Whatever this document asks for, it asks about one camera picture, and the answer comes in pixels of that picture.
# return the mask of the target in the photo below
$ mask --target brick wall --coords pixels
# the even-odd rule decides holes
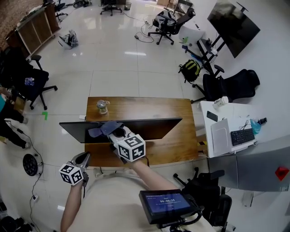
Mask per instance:
[[[5,36],[16,27],[20,19],[42,0],[0,0],[0,47],[7,46]]]

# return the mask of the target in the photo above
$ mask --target digital timer display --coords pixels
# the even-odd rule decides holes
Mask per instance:
[[[153,213],[161,213],[190,207],[189,203],[179,193],[146,196]]]

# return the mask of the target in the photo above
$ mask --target computer monitor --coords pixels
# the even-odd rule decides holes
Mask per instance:
[[[182,118],[160,118],[160,119],[142,119],[142,120],[119,120],[124,123],[133,133],[139,134],[144,140],[162,139],[171,131]],[[107,136],[92,138],[88,130],[97,128],[99,122],[60,122],[60,126],[65,129],[72,137],[80,143],[109,143]]]
[[[222,37],[234,58],[260,31],[252,20],[227,1],[217,2],[208,20]]]

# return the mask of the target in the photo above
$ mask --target black keyboard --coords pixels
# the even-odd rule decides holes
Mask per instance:
[[[255,139],[253,129],[231,131],[232,145],[237,146]]]

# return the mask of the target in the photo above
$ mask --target black pants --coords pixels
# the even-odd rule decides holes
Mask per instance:
[[[25,148],[26,142],[7,125],[5,118],[10,118],[22,123],[24,119],[23,116],[18,111],[9,108],[8,105],[5,104],[0,112],[0,136],[9,139],[19,147]]]

